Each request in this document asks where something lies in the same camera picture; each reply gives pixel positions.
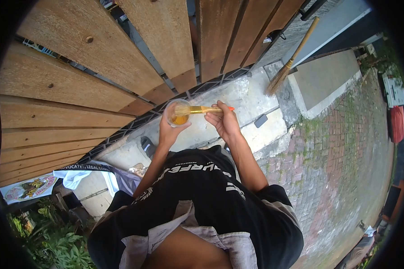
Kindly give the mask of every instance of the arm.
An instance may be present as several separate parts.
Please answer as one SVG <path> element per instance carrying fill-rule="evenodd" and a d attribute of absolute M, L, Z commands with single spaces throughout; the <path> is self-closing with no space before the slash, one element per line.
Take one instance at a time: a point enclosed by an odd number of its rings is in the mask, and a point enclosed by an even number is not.
<path fill-rule="evenodd" d="M 156 181 L 160 171 L 165 164 L 167 154 L 172 145 L 177 141 L 177 137 L 184 129 L 190 126 L 191 123 L 187 122 L 179 127 L 172 127 L 166 121 L 166 117 L 162 116 L 160 120 L 160 134 L 158 138 L 158 146 L 151 164 L 133 193 L 133 197 L 139 197 L 144 191 L 146 191 Z"/>
<path fill-rule="evenodd" d="M 217 102 L 217 105 L 212 106 L 220 107 L 223 114 L 207 113 L 205 120 L 217 129 L 220 137 L 229 145 L 242 184 L 254 193 L 269 186 L 265 175 L 253 156 L 250 146 L 248 146 L 239 129 L 235 112 L 230 111 L 227 105 L 220 101 Z"/>

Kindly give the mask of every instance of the amber liquid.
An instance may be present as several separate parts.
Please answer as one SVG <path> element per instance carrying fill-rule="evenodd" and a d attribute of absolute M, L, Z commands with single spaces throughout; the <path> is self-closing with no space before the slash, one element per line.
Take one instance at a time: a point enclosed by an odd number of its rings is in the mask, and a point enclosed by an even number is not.
<path fill-rule="evenodd" d="M 186 115 L 186 116 L 175 116 L 175 115 L 173 115 L 172 119 L 171 119 L 171 122 L 173 124 L 176 124 L 176 125 L 182 125 L 182 124 L 186 123 L 188 120 L 189 120 L 188 115 Z"/>

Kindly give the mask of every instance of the red object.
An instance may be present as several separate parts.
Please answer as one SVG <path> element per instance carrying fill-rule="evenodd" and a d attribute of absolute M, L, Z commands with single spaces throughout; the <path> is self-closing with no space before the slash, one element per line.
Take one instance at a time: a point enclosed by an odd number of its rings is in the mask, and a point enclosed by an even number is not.
<path fill-rule="evenodd" d="M 391 110 L 392 142 L 400 143 L 404 138 L 404 109 L 402 106 L 394 106 Z"/>

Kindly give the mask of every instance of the sandal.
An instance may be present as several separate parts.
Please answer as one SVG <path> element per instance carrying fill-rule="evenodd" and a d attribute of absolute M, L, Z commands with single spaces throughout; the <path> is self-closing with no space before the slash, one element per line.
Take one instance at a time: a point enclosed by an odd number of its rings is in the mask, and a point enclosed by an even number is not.
<path fill-rule="evenodd" d="M 229 153 L 229 155 L 232 155 L 231 150 L 229 149 L 229 145 L 227 143 L 224 145 L 223 148 L 227 151 L 227 153 Z"/>
<path fill-rule="evenodd" d="M 154 144 L 151 142 L 151 140 L 148 137 L 141 137 L 141 146 L 142 146 L 142 149 L 147 154 L 147 157 L 152 160 L 157 147 L 154 146 Z"/>

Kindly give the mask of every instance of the brush handle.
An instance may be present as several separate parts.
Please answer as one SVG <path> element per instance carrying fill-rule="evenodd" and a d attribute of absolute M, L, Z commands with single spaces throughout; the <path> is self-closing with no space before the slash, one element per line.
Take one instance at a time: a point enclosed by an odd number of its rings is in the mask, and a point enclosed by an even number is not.
<path fill-rule="evenodd" d="M 301 51 L 302 47 L 305 45 L 305 43 L 307 42 L 308 38 L 310 37 L 310 35 L 312 34 L 312 32 L 314 31 L 314 28 L 316 28 L 317 23 L 319 22 L 320 18 L 319 17 L 315 17 L 313 20 L 313 23 L 311 24 L 310 28 L 308 29 L 307 33 L 304 35 L 304 38 L 301 41 L 301 44 L 299 44 L 299 46 L 297 47 L 295 53 L 292 55 L 292 57 L 290 58 L 290 60 L 286 63 L 286 65 L 290 65 L 288 66 L 289 68 L 292 67 L 292 63 L 293 61 L 295 61 L 296 56 L 298 56 L 299 52 Z"/>
<path fill-rule="evenodd" d="M 228 108 L 229 108 L 230 111 L 233 111 L 235 109 L 235 108 L 233 108 L 231 106 L 228 106 Z M 202 109 L 202 113 L 207 113 L 207 112 L 220 112 L 220 113 L 223 113 L 223 110 L 221 110 L 220 107 L 210 108 L 208 106 L 203 106 L 202 105 L 201 109 Z"/>

